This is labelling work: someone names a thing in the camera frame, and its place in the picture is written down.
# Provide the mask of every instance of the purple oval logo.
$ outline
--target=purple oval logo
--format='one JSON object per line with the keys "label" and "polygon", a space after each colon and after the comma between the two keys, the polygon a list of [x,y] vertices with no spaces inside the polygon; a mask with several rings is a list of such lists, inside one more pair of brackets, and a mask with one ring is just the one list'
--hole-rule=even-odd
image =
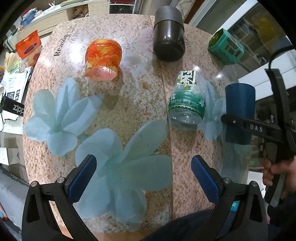
{"label": "purple oval logo", "polygon": [[32,46],[30,46],[26,51],[25,54],[29,53],[35,46],[37,45],[37,43],[33,44]]}

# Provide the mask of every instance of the blue gripper pad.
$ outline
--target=blue gripper pad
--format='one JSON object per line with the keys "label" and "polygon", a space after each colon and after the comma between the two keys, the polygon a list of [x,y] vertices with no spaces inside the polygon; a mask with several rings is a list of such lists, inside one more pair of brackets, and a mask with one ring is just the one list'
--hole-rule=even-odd
{"label": "blue gripper pad", "polygon": [[209,202],[217,205],[220,201],[220,190],[219,186],[211,176],[213,171],[216,172],[215,174],[218,174],[217,171],[214,168],[210,168],[200,155],[194,156],[192,158],[191,170],[205,192]]}
{"label": "blue gripper pad", "polygon": [[95,171],[96,158],[93,155],[87,155],[80,165],[69,173],[64,186],[69,202],[75,203],[80,200]]}

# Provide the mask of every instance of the hand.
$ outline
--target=hand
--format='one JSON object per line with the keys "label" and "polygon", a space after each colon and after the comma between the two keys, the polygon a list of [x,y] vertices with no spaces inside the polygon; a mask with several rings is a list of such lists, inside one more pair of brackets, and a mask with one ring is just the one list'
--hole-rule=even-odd
{"label": "hand", "polygon": [[281,199],[287,197],[296,191],[296,157],[290,160],[283,160],[277,164],[271,164],[270,160],[265,158],[261,160],[263,169],[263,184],[272,186],[274,175],[287,173],[285,187]]}

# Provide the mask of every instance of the blue cup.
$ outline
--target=blue cup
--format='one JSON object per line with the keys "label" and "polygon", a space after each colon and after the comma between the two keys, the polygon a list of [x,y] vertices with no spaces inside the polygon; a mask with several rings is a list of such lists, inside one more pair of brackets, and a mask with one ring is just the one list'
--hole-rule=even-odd
{"label": "blue cup", "polygon": [[[255,88],[244,83],[234,83],[225,87],[226,114],[242,119],[255,117]],[[239,128],[226,126],[225,140],[230,143],[249,145],[252,135]]]}

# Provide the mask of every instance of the black bottle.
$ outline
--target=black bottle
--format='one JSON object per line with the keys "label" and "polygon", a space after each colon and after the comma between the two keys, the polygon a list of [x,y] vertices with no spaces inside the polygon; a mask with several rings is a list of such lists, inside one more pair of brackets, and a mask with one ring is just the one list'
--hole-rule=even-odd
{"label": "black bottle", "polygon": [[153,51],[163,61],[173,62],[185,53],[184,24],[180,11],[163,6],[156,11]]}

